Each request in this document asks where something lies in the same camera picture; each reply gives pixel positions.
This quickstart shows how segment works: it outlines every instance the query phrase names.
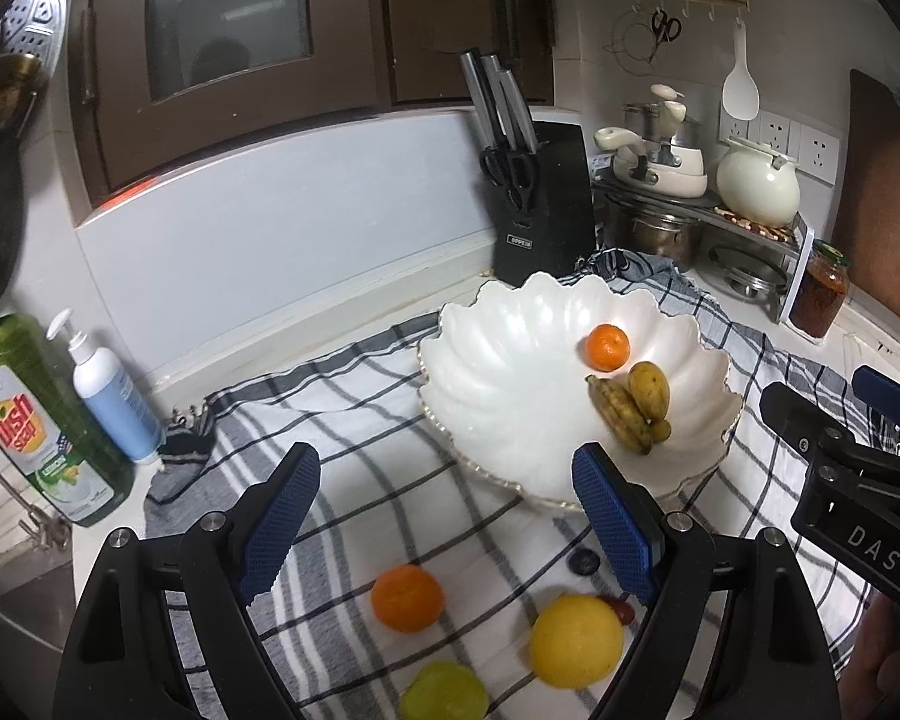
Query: dish soap bottle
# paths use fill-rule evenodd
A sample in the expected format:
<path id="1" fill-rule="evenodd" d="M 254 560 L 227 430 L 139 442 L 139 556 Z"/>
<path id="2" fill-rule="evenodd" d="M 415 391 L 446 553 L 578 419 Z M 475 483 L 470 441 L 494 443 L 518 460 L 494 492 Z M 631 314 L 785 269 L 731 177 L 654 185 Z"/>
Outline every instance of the dish soap bottle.
<path id="1" fill-rule="evenodd" d="M 163 427 L 144 396 L 117 357 L 106 346 L 93 346 L 87 333 L 74 333 L 72 311 L 57 314 L 47 329 L 53 341 L 63 331 L 67 349 L 74 358 L 74 389 L 101 428 L 136 464 L 145 466 L 159 460 L 157 447 L 163 443 Z"/>
<path id="2" fill-rule="evenodd" d="M 0 447 L 64 517 L 92 525 L 133 487 L 133 466 L 70 385 L 72 365 L 33 317 L 0 317 Z"/>

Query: scissors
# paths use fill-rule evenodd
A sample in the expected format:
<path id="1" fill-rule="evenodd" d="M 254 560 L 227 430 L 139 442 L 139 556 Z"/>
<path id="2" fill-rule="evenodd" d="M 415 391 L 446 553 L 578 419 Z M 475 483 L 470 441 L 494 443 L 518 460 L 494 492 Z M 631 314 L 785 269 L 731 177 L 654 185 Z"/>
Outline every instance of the scissors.
<path id="1" fill-rule="evenodd" d="M 506 146 L 485 148 L 480 154 L 484 175 L 506 191 L 519 213 L 530 213 L 530 201 L 538 181 L 538 165 L 533 154 Z"/>
<path id="2" fill-rule="evenodd" d="M 653 11 L 650 25 L 653 28 L 655 42 L 653 43 L 653 53 L 648 61 L 653 62 L 653 57 L 656 56 L 656 50 L 660 48 L 660 44 L 677 40 L 683 31 L 683 24 L 676 17 L 671 19 L 663 8 L 658 8 Z"/>

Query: brown cabinet door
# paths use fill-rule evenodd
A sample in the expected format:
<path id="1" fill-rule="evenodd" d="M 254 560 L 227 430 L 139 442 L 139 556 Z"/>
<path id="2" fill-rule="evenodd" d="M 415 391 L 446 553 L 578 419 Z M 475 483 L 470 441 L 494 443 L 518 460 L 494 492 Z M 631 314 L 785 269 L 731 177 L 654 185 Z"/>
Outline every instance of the brown cabinet door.
<path id="1" fill-rule="evenodd" d="M 229 138 L 378 103 L 370 0 L 91 0 L 111 189 Z"/>
<path id="2" fill-rule="evenodd" d="M 524 94 L 553 100 L 549 0 L 388 0 L 396 103 L 467 100 L 458 55 L 478 47 L 514 69 Z"/>

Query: glass jar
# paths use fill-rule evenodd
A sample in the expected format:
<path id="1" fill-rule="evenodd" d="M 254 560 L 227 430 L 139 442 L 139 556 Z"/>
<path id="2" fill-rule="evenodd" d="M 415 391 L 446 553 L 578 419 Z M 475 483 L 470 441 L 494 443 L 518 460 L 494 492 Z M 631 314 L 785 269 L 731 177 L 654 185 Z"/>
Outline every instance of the glass jar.
<path id="1" fill-rule="evenodd" d="M 811 338 L 823 338 L 850 288 L 850 260 L 826 241 L 816 241 L 800 281 L 790 322 Z"/>

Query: glass panel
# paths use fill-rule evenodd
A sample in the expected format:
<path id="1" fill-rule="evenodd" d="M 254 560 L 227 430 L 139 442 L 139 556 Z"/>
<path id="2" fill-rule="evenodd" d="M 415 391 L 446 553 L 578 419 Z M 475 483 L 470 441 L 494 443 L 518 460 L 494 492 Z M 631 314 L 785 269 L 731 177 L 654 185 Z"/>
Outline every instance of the glass panel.
<path id="1" fill-rule="evenodd" d="M 146 0 L 151 98 L 310 55 L 307 0 Z"/>

